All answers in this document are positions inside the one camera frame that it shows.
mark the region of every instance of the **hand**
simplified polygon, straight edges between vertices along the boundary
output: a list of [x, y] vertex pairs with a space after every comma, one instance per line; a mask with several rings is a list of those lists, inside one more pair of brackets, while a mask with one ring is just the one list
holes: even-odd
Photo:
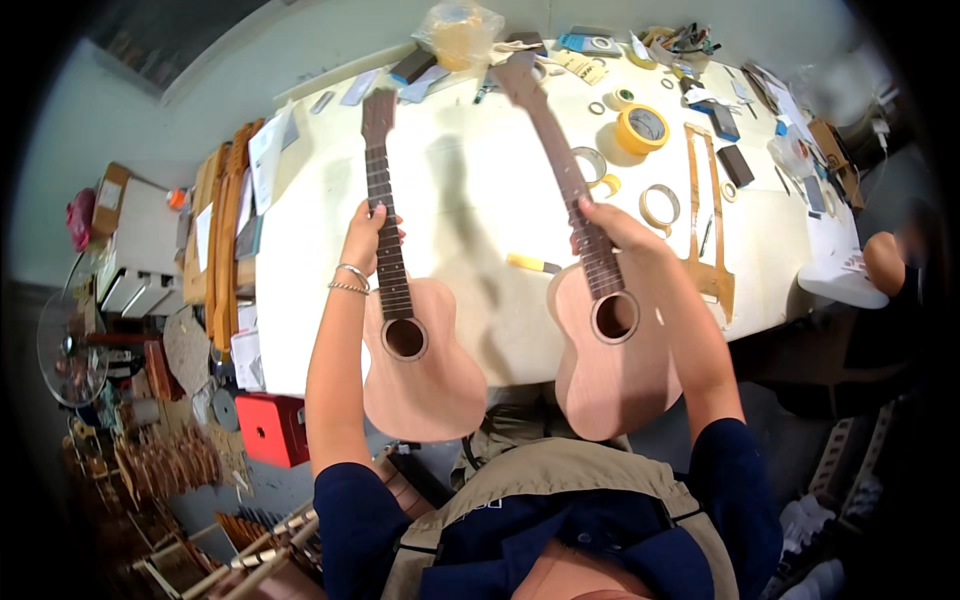
[[[357, 211], [350, 219], [350, 228], [347, 230], [347, 239], [344, 240], [344, 249], [340, 253], [340, 262], [354, 266], [365, 276], [372, 275], [376, 270], [376, 248], [380, 243], [378, 232], [387, 222], [387, 207], [378, 204], [373, 214], [370, 206], [363, 201], [357, 206]], [[403, 219], [396, 217], [396, 224], [403, 223]], [[400, 245], [406, 232], [397, 229], [400, 236]]]
[[[624, 252], [660, 251], [667, 246], [653, 231], [612, 204], [596, 203], [589, 197], [579, 202], [580, 211], [591, 223], [604, 230], [615, 246]], [[570, 235], [573, 255], [580, 255], [576, 233]]]

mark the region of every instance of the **white table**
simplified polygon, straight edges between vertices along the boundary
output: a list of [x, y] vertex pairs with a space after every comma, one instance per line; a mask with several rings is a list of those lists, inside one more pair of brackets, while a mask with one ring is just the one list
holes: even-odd
[[[681, 215], [667, 240], [680, 258], [689, 248], [690, 185], [684, 122], [713, 131], [709, 118], [681, 106], [676, 78], [664, 67], [648, 71], [626, 59], [607, 60], [610, 73], [590, 86], [566, 73], [544, 85], [549, 104], [571, 147], [598, 149], [608, 172], [623, 182], [608, 202], [641, 222], [640, 192], [662, 183], [676, 192]], [[736, 78], [746, 79], [731, 68]], [[660, 80], [675, 86], [666, 89]], [[708, 89], [734, 98], [731, 77], [719, 64], [702, 78]], [[352, 83], [332, 85], [334, 100], [319, 115], [310, 107], [324, 90], [296, 102], [301, 138], [283, 151], [275, 196], [266, 213], [256, 258], [256, 301], [268, 391], [302, 395], [325, 286], [332, 276], [347, 224], [367, 196], [361, 107], [339, 102]], [[666, 119], [670, 139], [646, 158], [629, 156], [612, 137], [616, 112], [588, 111], [618, 84]], [[396, 211], [407, 231], [404, 260], [412, 277], [441, 280], [457, 299], [457, 336], [478, 361], [492, 386], [552, 380], [562, 337], [545, 306], [549, 275], [510, 267], [508, 252], [560, 265], [571, 264], [560, 192], [540, 140], [524, 110], [502, 93], [472, 103], [476, 86], [457, 84], [433, 93], [420, 105], [397, 107], [396, 128], [387, 139]], [[757, 119], [735, 115], [737, 143], [756, 179], [724, 202], [726, 266], [736, 276], [728, 340], [782, 324], [807, 312], [811, 297], [798, 293], [795, 277], [811, 259], [807, 207], [795, 189], [788, 196], [766, 151], [776, 120], [760, 103]], [[712, 209], [707, 151], [697, 141], [701, 210], [698, 238]], [[713, 138], [714, 148], [729, 145]], [[720, 179], [727, 179], [718, 161]], [[595, 188], [601, 200], [605, 185]], [[704, 260], [714, 261], [713, 234]]]

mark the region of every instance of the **wooden guitar neck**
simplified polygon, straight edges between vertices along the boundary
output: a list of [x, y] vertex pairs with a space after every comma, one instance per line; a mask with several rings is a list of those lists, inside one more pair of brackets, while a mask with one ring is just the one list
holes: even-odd
[[396, 228], [390, 165], [387, 163], [387, 133], [394, 128], [395, 113], [395, 90], [378, 89], [364, 100], [362, 132], [367, 140], [367, 202], [370, 210], [374, 210], [378, 204], [387, 208], [387, 221], [380, 229], [376, 249], [376, 276], [380, 282], [384, 321], [412, 319], [414, 316], [403, 253], [400, 251], [399, 230]]
[[564, 207], [580, 245], [590, 293], [595, 300], [600, 300], [624, 289], [623, 276], [613, 255], [610, 238], [604, 230], [588, 221], [577, 205], [580, 198], [588, 197], [587, 183], [557, 118], [546, 104], [546, 94], [530, 75], [532, 57], [532, 52], [514, 53], [507, 62], [494, 67], [492, 73], [507, 91], [511, 102], [530, 115], [560, 185]]

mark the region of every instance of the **ukulele body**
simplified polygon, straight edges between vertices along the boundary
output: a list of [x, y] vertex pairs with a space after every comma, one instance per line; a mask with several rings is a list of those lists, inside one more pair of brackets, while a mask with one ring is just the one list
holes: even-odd
[[[371, 367], [364, 411], [377, 429], [399, 440], [463, 438], [487, 412], [487, 378], [457, 343], [457, 305], [450, 290], [429, 278], [408, 277], [408, 285], [415, 314], [404, 320], [408, 324], [384, 321], [380, 290], [367, 296], [363, 339]], [[419, 349], [416, 339], [411, 344], [417, 334], [409, 322], [423, 334]]]
[[598, 330], [604, 299], [593, 299], [580, 263], [557, 273], [547, 288], [547, 308], [565, 339], [557, 402], [577, 435], [595, 442], [635, 431], [673, 406], [682, 391], [651, 282], [623, 254], [616, 259], [625, 284], [617, 294], [636, 301], [629, 302], [634, 310], [628, 314], [639, 313], [633, 330], [620, 338]]

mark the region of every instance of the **ukulele neck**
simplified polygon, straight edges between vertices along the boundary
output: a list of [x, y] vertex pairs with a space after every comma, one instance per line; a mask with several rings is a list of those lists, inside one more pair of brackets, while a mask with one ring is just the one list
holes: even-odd
[[577, 205], [581, 197], [589, 198], [587, 183], [560, 124], [546, 104], [546, 96], [539, 86], [536, 86], [536, 91], [530, 95], [533, 97], [532, 102], [526, 105], [529, 107], [530, 120], [533, 121], [534, 129], [540, 137], [560, 186], [564, 207], [580, 245], [580, 259], [587, 273], [590, 294], [594, 300], [600, 300], [624, 289], [623, 275], [620, 274], [620, 266], [613, 254], [613, 244], [607, 233], [588, 221]]
[[380, 228], [376, 248], [376, 276], [380, 282], [383, 319], [412, 319], [414, 308], [410, 300], [410, 287], [407, 285], [407, 272], [403, 267], [403, 254], [400, 252], [400, 235], [396, 228], [386, 145], [368, 147], [366, 159], [367, 202], [370, 210], [374, 210], [378, 204], [387, 208], [387, 221]]

